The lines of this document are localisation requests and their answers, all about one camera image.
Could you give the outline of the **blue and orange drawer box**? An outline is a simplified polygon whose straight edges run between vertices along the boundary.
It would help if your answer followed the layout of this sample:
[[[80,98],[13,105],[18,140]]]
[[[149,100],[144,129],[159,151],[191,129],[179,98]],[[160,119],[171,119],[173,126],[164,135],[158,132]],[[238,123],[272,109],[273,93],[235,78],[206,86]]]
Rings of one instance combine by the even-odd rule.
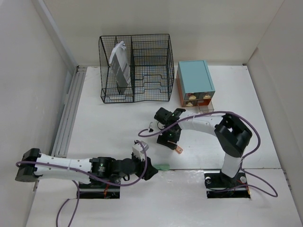
[[[180,61],[176,82],[181,107],[211,111],[215,87],[206,60]]]

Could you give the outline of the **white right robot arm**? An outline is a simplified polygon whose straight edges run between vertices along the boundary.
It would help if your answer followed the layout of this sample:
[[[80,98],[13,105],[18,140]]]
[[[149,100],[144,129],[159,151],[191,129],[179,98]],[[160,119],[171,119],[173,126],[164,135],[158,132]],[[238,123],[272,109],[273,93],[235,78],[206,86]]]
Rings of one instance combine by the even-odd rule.
[[[219,174],[220,183],[231,186],[236,182],[241,158],[252,137],[250,129],[237,117],[229,113],[222,116],[198,114],[177,108],[170,112],[160,108],[154,119],[165,130],[160,133],[157,143],[176,150],[181,131],[192,130],[215,136],[225,152],[223,166]]]

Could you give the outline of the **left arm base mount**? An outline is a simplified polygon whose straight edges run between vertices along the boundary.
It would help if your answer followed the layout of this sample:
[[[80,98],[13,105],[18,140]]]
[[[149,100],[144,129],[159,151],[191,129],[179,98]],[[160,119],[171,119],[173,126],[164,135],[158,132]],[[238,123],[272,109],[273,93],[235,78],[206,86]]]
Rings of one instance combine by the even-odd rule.
[[[102,182],[79,183],[80,199],[119,199],[120,187]]]

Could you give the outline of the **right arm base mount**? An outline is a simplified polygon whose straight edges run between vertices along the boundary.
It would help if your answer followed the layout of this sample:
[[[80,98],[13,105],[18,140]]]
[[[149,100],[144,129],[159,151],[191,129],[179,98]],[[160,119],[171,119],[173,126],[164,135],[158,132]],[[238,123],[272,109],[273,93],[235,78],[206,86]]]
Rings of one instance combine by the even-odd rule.
[[[208,199],[250,199],[247,178],[243,172],[238,172],[234,178],[230,178],[217,170],[206,171],[204,177],[206,196]]]

